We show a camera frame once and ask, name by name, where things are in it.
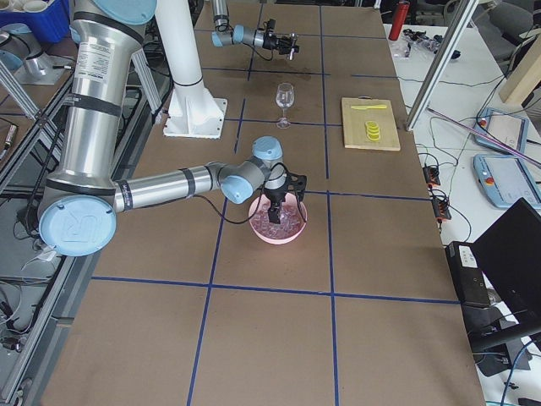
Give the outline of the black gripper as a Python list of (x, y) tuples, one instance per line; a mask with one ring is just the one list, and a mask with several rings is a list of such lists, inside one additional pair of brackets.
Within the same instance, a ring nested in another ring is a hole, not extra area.
[(286, 194), (286, 175), (265, 183), (265, 196), (270, 201), (270, 207), (267, 210), (270, 223), (281, 224), (281, 203), (285, 201)]
[(272, 51), (278, 51), (279, 53), (289, 53), (296, 54), (300, 52), (300, 46), (298, 44), (298, 36), (295, 33), (292, 33), (289, 36), (272, 36), (270, 38), (270, 49)]

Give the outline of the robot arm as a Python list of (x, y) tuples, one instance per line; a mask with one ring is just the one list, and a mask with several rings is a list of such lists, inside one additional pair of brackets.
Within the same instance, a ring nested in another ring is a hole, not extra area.
[(262, 48), (271, 52), (278, 51), (288, 60), (293, 60), (299, 53), (298, 36), (295, 33), (289, 36), (278, 36), (275, 32), (276, 21), (268, 19), (262, 28), (250, 29), (245, 25), (230, 25), (230, 16), (227, 2), (223, 0), (211, 1), (213, 12), (214, 31), (211, 40), (215, 47), (229, 47), (245, 45), (253, 50)]
[(258, 138), (239, 165), (199, 167), (131, 180), (113, 180), (112, 159), (132, 56), (141, 50), (145, 26), (158, 25), (173, 81), (165, 134), (216, 139), (227, 101), (205, 87), (189, 6), (185, 1), (81, 1), (74, 11), (80, 37), (66, 134), (57, 169), (46, 179), (38, 209), (39, 233), (58, 253), (84, 256), (112, 238), (117, 214), (191, 198), (219, 189), (231, 202), (257, 190), (270, 200), (279, 222), (290, 178), (280, 142)]

